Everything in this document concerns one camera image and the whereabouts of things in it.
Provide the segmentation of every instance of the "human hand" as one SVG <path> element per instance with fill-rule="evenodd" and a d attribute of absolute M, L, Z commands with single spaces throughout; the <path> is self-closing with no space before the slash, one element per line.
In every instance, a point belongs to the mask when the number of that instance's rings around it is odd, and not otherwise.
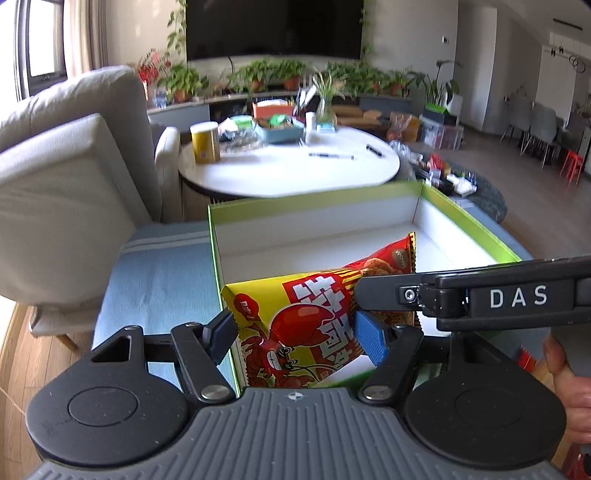
<path fill-rule="evenodd" d="M 559 342 L 549 335 L 543 345 L 554 393 L 566 410 L 566 435 L 581 444 L 591 443 L 591 378 L 575 377 Z"/>

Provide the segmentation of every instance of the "yellow canister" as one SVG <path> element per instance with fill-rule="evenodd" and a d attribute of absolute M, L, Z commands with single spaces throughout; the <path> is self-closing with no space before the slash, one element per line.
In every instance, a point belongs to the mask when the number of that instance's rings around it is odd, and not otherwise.
<path fill-rule="evenodd" d="M 202 122 L 192 125 L 191 138 L 196 163 L 215 163 L 220 160 L 217 122 Z"/>

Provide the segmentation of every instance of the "pen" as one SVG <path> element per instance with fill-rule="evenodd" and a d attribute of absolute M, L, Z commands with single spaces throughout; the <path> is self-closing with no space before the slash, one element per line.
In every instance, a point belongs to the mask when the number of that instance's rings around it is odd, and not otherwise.
<path fill-rule="evenodd" d="M 377 155 L 378 157 L 382 157 L 383 156 L 383 154 L 380 152 L 380 150 L 377 150 L 376 148 L 372 147 L 369 144 L 365 148 L 367 150 L 369 150 L 371 153 L 373 153 L 374 155 Z"/>
<path fill-rule="evenodd" d="M 311 157 L 320 157 L 320 158 L 349 158 L 351 160 L 355 160 L 353 155 L 339 155 L 336 153 L 308 153 Z"/>

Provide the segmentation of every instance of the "red and yellow snack bag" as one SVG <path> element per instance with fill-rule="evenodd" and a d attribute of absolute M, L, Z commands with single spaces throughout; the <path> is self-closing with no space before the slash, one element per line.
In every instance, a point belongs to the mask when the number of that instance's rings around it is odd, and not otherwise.
<path fill-rule="evenodd" d="M 363 275 L 412 271 L 414 234 L 339 270 L 224 286 L 248 385 L 309 387 L 353 361 L 363 352 L 353 337 L 355 284 Z"/>
<path fill-rule="evenodd" d="M 377 275 L 401 275 L 415 272 L 416 237 L 409 233 L 406 238 L 386 245 L 368 257 L 346 265 L 345 268 L 360 270 L 364 277 Z M 397 323 L 420 327 L 415 312 L 373 312 L 384 323 Z"/>

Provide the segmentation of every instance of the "red flowers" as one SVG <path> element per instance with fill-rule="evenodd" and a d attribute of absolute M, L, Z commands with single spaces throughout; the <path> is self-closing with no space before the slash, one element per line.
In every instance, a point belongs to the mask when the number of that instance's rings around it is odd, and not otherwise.
<path fill-rule="evenodd" d="M 167 51 L 160 52 L 152 48 L 138 61 L 135 71 L 139 78 L 149 85 L 150 83 L 156 82 L 161 73 L 166 74 L 171 66 L 170 54 Z"/>

